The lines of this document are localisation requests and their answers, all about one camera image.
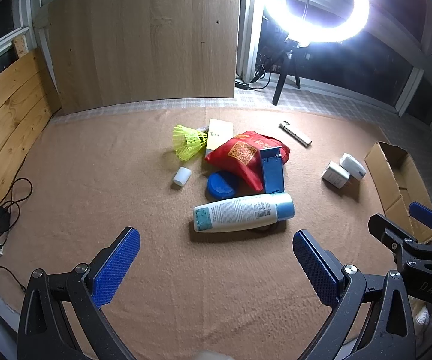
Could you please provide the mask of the white tissue pack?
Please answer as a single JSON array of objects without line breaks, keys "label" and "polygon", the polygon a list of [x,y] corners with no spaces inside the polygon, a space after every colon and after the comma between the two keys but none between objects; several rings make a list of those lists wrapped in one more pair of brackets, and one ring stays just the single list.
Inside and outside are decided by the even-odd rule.
[{"label": "white tissue pack", "polygon": [[348,153],[340,157],[340,166],[356,180],[362,180],[367,174],[365,167]]}]

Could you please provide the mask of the white power adapter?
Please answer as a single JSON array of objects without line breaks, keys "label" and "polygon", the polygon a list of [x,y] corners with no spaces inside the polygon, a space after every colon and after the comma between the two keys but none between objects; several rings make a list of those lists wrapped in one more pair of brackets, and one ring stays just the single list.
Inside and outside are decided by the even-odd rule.
[{"label": "white power adapter", "polygon": [[338,163],[330,161],[322,173],[322,179],[329,184],[342,189],[349,181],[350,174]]}]

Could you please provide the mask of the white blue lotion bottle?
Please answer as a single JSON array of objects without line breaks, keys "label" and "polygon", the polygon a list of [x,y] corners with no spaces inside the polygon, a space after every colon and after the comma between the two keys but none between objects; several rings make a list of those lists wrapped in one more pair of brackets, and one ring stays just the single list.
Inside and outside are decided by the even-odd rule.
[{"label": "white blue lotion bottle", "polygon": [[193,224],[197,233],[232,233],[265,228],[294,215],[294,202],[288,193],[267,193],[197,206]]}]

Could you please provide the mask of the small white cylinder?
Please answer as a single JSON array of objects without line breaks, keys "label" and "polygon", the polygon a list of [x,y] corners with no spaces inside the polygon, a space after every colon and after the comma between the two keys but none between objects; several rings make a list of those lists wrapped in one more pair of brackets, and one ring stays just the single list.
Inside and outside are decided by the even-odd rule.
[{"label": "small white cylinder", "polygon": [[192,175],[192,171],[184,166],[181,166],[173,177],[173,183],[178,187],[183,187]]}]

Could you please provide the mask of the blue plastic phone stand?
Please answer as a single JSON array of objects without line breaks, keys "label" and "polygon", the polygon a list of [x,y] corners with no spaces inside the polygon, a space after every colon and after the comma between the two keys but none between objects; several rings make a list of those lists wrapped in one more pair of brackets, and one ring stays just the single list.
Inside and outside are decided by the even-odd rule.
[{"label": "blue plastic phone stand", "polygon": [[285,190],[280,150],[280,146],[260,150],[264,189],[267,194],[279,194]]}]

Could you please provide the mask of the blue round lid case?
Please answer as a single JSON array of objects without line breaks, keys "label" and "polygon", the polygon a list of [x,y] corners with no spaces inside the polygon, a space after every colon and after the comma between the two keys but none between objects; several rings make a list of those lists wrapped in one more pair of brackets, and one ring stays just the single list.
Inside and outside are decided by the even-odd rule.
[{"label": "blue round lid case", "polygon": [[239,178],[227,171],[214,172],[207,181],[207,190],[216,199],[235,197],[239,186]]}]

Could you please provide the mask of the red fabric bag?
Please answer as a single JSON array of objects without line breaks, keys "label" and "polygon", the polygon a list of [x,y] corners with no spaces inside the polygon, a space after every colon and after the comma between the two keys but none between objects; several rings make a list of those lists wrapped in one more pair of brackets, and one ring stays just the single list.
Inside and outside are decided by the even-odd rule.
[{"label": "red fabric bag", "polygon": [[280,147],[282,163],[290,155],[290,148],[271,136],[248,130],[232,137],[217,149],[206,155],[205,160],[223,171],[230,172],[241,179],[256,192],[263,191],[263,174],[260,150]]}]

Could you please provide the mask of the yellow plastic shuttlecock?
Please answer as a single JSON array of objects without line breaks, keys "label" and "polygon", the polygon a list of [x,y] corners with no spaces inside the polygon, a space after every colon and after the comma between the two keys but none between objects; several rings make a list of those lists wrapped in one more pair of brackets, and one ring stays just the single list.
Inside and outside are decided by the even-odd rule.
[{"label": "yellow plastic shuttlecock", "polygon": [[172,133],[174,152],[179,160],[186,162],[206,147],[208,127],[189,128],[177,124]]}]

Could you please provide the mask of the yellow black card booklet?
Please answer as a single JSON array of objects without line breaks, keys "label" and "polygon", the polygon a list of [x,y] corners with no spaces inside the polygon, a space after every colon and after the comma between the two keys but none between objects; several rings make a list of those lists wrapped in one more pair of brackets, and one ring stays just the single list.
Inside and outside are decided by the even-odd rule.
[{"label": "yellow black card booklet", "polygon": [[234,129],[231,122],[226,122],[220,119],[210,119],[205,155],[209,155],[219,146],[232,139],[233,136]]}]

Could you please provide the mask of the brown cardboard box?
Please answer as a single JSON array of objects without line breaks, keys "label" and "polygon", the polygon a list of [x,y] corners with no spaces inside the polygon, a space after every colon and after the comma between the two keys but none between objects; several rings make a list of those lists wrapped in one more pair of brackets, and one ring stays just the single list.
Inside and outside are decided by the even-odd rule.
[{"label": "brown cardboard box", "polygon": [[431,198],[413,158],[399,146],[378,141],[365,157],[385,216],[418,242],[432,242],[432,229],[409,215],[409,204],[432,208]]}]

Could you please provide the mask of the black power brick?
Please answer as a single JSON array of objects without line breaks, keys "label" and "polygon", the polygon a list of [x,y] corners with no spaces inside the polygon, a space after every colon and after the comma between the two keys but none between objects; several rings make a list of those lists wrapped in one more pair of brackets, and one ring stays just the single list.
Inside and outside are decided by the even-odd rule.
[{"label": "black power brick", "polygon": [[9,231],[11,214],[8,208],[0,207],[0,236]]}]

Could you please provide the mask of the patterned white lighter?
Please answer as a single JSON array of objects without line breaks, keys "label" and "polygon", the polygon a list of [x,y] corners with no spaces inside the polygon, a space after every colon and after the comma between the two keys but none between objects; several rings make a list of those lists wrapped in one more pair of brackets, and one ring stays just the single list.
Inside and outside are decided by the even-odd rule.
[{"label": "patterned white lighter", "polygon": [[309,147],[312,144],[312,140],[304,136],[303,133],[299,132],[295,125],[290,124],[288,121],[284,120],[279,124],[282,131],[285,131],[293,139],[297,140],[302,146]]}]

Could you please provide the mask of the pine wood plank panel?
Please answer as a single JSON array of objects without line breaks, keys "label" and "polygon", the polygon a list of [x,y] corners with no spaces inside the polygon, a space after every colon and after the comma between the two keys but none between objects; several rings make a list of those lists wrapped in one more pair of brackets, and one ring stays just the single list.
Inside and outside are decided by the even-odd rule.
[{"label": "pine wood plank panel", "polygon": [[59,95],[39,49],[0,73],[0,200],[32,145],[60,108]]}]

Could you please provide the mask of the black power strip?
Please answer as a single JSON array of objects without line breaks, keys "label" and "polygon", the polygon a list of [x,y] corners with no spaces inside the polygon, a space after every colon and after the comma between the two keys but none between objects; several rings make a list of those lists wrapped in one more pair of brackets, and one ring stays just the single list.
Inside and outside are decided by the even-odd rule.
[{"label": "black power strip", "polygon": [[245,83],[245,82],[243,82],[243,81],[240,81],[240,80],[237,80],[237,81],[234,83],[234,86],[235,86],[236,88],[238,88],[238,89],[243,89],[243,90],[249,90],[249,88],[250,88],[249,84],[247,84],[247,83]]}]

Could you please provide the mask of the black tripod stand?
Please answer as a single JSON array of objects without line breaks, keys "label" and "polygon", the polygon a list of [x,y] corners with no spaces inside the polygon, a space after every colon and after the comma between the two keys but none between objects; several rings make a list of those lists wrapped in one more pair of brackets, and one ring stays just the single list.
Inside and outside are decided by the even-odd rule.
[{"label": "black tripod stand", "polygon": [[265,72],[273,73],[279,67],[279,79],[274,91],[272,104],[278,105],[282,88],[288,76],[294,76],[296,88],[301,87],[301,77],[297,72],[296,50],[302,48],[298,41],[291,40],[286,31],[268,15],[263,16],[259,53],[261,66]]}]

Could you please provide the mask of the large light wood board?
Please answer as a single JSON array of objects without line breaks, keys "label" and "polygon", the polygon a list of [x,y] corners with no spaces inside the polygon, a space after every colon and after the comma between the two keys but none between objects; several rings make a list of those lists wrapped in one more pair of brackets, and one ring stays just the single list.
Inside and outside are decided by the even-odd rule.
[{"label": "large light wood board", "polygon": [[232,97],[239,9],[240,0],[55,0],[48,32],[63,110]]}]

